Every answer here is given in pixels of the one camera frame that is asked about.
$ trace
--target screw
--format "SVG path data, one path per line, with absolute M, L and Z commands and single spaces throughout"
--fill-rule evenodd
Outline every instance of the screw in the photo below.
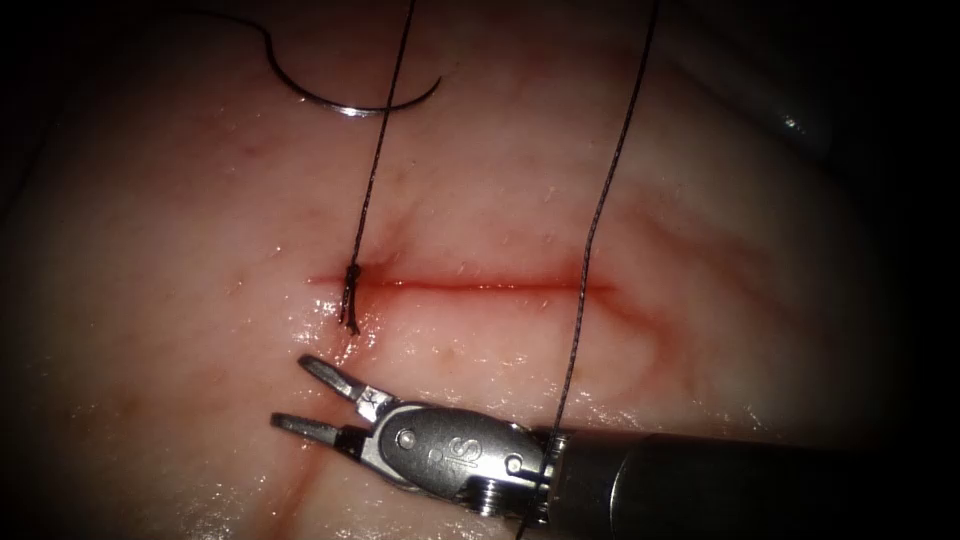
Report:
M 397 445 L 404 450 L 410 450 L 417 445 L 417 436 L 413 431 L 404 429 L 397 434 Z
M 520 456 L 510 456 L 507 458 L 507 472 L 510 474 L 517 474 L 520 472 L 520 467 L 523 466 L 523 459 Z

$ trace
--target black suture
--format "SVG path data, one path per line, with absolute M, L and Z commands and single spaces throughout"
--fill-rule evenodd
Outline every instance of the black suture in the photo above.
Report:
M 361 212 L 366 213 L 366 206 L 363 207 Z M 353 335 L 360 333 L 360 327 L 357 326 L 357 303 L 353 296 L 357 288 L 357 278 L 360 277 L 360 265 L 356 263 L 359 245 L 355 248 L 353 261 L 347 267 L 347 275 L 343 278 L 343 299 L 340 301 L 340 324 L 343 324 L 344 316 L 346 316 L 347 328 Z
M 387 106 L 383 111 L 383 120 L 380 124 L 380 136 L 377 138 L 377 149 L 373 153 L 373 165 L 370 167 L 370 179 L 367 181 L 367 193 L 363 198 L 363 206 L 360 208 L 360 224 L 357 226 L 357 238 L 353 243 L 353 254 L 350 256 L 350 266 L 347 267 L 347 275 L 344 277 L 343 301 L 340 304 L 340 321 L 343 322 L 344 310 L 347 311 L 347 327 L 350 333 L 357 335 L 360 329 L 357 327 L 356 316 L 356 297 L 357 297 L 357 276 L 360 275 L 360 266 L 357 265 L 357 257 L 360 255 L 360 241 L 363 239 L 363 228 L 367 223 L 367 210 L 370 208 L 370 196 L 373 194 L 373 182 L 377 176 L 377 165 L 380 163 L 380 151 L 383 149 L 383 137 L 387 132 L 387 121 L 390 120 L 391 105 L 393 104 L 393 93 L 397 89 L 397 79 L 400 77 L 400 65 L 403 64 L 403 52 L 407 48 L 407 36 L 410 35 L 410 23 L 413 21 L 413 9 L 417 5 L 417 0 L 410 0 L 410 7 L 407 8 L 407 20 L 403 24 L 403 34 L 400 36 L 400 50 L 397 51 L 397 62 L 393 68 L 393 77 L 390 79 L 390 92 L 387 94 Z
M 617 170 L 617 163 L 620 161 L 620 152 L 623 150 L 623 142 L 627 138 L 627 131 L 630 129 L 630 120 L 633 118 L 633 110 L 637 105 L 637 95 L 640 93 L 640 83 L 643 82 L 643 74 L 647 70 L 647 59 L 650 56 L 650 44 L 653 42 L 653 30 L 657 25 L 657 15 L 660 11 L 660 0 L 654 0 L 653 8 L 650 13 L 650 22 L 647 26 L 647 38 L 643 45 L 643 55 L 640 57 L 640 68 L 637 71 L 637 80 L 633 85 L 633 94 L 630 96 L 630 104 L 627 105 L 627 115 L 623 120 L 623 127 L 620 129 L 620 139 L 617 141 L 617 149 L 613 152 L 613 161 L 610 163 L 610 170 L 607 172 L 607 178 L 603 183 L 603 190 L 600 192 L 600 200 L 597 201 L 597 209 L 593 214 L 593 221 L 590 222 L 590 231 L 587 233 L 587 242 L 583 249 L 583 267 L 580 272 L 580 299 L 577 303 L 577 322 L 573 329 L 573 346 L 570 348 L 570 360 L 567 364 L 566 377 L 563 380 L 563 389 L 560 392 L 560 402 L 557 404 L 557 414 L 553 420 L 553 428 L 550 430 L 550 438 L 547 439 L 546 448 L 549 450 L 556 444 L 557 433 L 560 430 L 560 420 L 563 418 L 563 409 L 567 404 L 567 394 L 570 392 L 570 381 L 573 378 L 573 367 L 577 361 L 577 348 L 580 346 L 580 328 L 583 325 L 583 308 L 587 298 L 587 273 L 590 270 L 590 250 L 593 248 L 593 237 L 597 232 L 597 225 L 600 223 L 600 215 L 603 213 L 603 206 L 607 200 L 607 194 L 610 192 L 610 185 L 613 183 L 613 175 Z M 516 540 L 523 538 L 523 533 L 527 528 L 527 522 L 530 514 L 536 507 L 540 485 L 543 483 L 543 475 L 546 472 L 547 460 L 544 459 L 540 464 L 540 474 L 537 475 L 537 481 L 534 485 L 533 495 L 530 497 L 530 503 L 527 511 L 520 520 L 520 526 L 517 528 Z
M 202 15 L 202 16 L 211 17 L 214 19 L 221 19 L 225 21 L 234 22 L 234 23 L 246 26 L 248 28 L 253 28 L 254 30 L 260 32 L 260 35 L 263 36 L 264 46 L 266 47 L 267 62 L 269 62 L 270 68 L 273 70 L 273 73 L 277 76 L 277 78 L 279 78 L 284 84 L 290 87 L 290 89 L 292 89 L 294 92 L 299 94 L 304 99 L 310 101 L 311 103 L 315 103 L 326 109 L 330 109 L 332 111 L 336 111 L 340 114 L 345 114 L 348 116 L 368 117 L 368 116 L 375 116 L 378 114 L 385 114 L 388 111 L 388 109 L 391 111 L 399 111 L 399 110 L 413 107 L 414 105 L 422 103 L 428 97 L 433 95 L 433 92 L 436 91 L 438 86 L 440 86 L 441 79 L 443 79 L 443 77 L 437 77 L 437 80 L 433 83 L 433 86 L 431 86 L 426 92 L 424 92 L 420 96 L 410 101 L 401 103 L 399 105 L 391 105 L 390 103 L 388 103 L 386 107 L 360 107 L 356 105 L 346 105 L 344 103 L 338 103 L 331 99 L 327 99 L 323 96 L 314 94 L 313 92 L 297 84 L 297 82 L 293 80 L 292 77 L 287 75 L 287 73 L 283 71 L 283 68 L 280 67 L 280 63 L 277 61 L 277 56 L 274 53 L 273 36 L 271 36 L 270 31 L 267 30 L 263 25 L 248 19 L 244 19 L 242 17 L 228 15 L 226 13 L 219 13 L 216 11 L 209 11 L 206 9 L 177 8 L 173 10 L 173 13 L 181 13 L 181 14 L 188 14 L 188 15 Z

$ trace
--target moist tissue surface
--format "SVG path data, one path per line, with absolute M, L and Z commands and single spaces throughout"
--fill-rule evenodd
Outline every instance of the moist tissue surface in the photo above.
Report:
M 271 29 L 302 86 L 385 101 L 402 3 L 231 9 Z M 105 58 L 2 231 L 2 376 L 7 410 L 31 420 L 10 436 L 29 449 L 25 498 L 44 501 L 33 525 L 512 537 L 269 415 L 361 422 L 299 368 L 310 353 L 402 398 L 551 422 L 647 12 L 420 3 L 397 99 L 444 79 L 390 118 L 359 336 L 337 317 L 380 119 L 304 102 L 260 37 L 223 21 L 170 17 Z M 565 425 L 868 439 L 889 406 L 891 333 L 865 235 L 809 153 L 690 69 L 735 56 L 684 47 L 682 17 L 662 16 L 594 244 Z

